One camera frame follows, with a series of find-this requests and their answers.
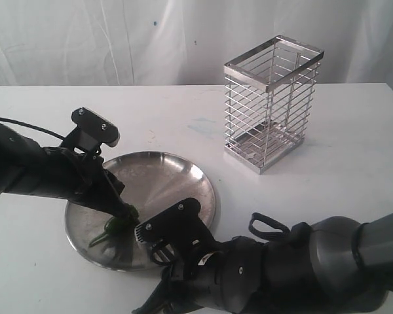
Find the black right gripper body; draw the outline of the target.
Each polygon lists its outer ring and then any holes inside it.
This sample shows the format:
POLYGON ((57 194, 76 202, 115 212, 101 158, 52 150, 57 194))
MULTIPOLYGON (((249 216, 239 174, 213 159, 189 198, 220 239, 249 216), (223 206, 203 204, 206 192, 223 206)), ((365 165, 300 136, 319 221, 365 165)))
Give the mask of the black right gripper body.
POLYGON ((145 303, 133 313, 191 313, 202 308, 235 313, 236 286, 227 274, 236 239, 212 235, 139 235, 154 262, 164 266, 161 279, 145 303))

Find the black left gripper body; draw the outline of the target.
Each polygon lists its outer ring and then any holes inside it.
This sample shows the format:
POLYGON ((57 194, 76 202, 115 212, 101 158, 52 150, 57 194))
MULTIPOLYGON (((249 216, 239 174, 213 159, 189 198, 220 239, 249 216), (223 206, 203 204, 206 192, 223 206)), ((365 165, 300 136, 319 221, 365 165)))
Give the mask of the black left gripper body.
POLYGON ((117 194, 106 175, 103 158, 62 147, 45 147, 44 151, 46 160, 39 170, 40 196, 65 199, 98 210, 97 196, 117 194))

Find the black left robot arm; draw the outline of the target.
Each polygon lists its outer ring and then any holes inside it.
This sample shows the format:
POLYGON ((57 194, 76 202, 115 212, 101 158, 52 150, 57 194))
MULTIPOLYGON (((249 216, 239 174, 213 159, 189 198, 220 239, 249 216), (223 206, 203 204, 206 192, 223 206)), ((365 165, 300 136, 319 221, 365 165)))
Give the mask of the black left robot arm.
POLYGON ((79 154, 69 147, 41 147, 0 124, 0 195, 62 199, 137 221, 137 209, 121 199, 123 189, 97 154, 79 154))

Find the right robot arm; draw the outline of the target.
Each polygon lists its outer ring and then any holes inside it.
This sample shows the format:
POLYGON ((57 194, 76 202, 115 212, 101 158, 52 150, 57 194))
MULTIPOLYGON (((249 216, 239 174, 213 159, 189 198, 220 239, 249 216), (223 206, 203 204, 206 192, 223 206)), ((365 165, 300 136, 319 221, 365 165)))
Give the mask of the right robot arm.
POLYGON ((369 313, 393 292, 393 213, 369 223, 330 217, 218 242, 183 201, 136 228, 152 252, 171 246, 160 283, 138 313, 369 313))

